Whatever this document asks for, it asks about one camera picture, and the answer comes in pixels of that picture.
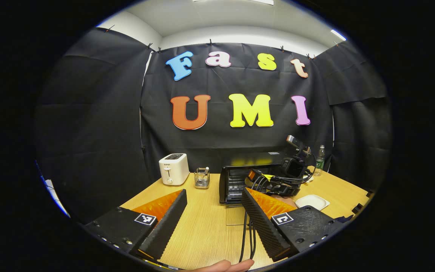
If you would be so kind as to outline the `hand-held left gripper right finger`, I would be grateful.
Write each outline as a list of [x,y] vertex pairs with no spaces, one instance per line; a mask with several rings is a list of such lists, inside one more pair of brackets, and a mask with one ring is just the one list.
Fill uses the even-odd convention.
[[285,207],[283,202],[250,188],[243,189],[241,202],[273,261],[307,251],[345,225],[312,206]]

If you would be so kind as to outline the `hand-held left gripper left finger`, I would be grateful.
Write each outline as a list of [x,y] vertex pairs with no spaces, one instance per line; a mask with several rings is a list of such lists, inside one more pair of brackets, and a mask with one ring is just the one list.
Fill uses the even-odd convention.
[[116,207],[83,229],[119,251],[150,261],[160,260],[187,206],[185,189],[134,209]]

